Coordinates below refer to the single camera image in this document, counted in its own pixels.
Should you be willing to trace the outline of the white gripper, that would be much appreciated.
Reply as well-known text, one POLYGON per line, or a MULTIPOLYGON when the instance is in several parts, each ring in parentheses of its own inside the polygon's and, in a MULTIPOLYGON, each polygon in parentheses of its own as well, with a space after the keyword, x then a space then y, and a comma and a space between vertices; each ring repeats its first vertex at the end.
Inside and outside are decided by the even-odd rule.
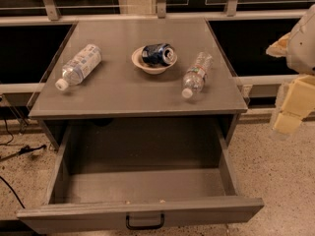
POLYGON ((315 110, 315 4, 301 17, 290 33, 271 44, 266 53, 272 57, 286 56, 286 64, 303 75, 287 88, 273 130, 290 135, 315 110))

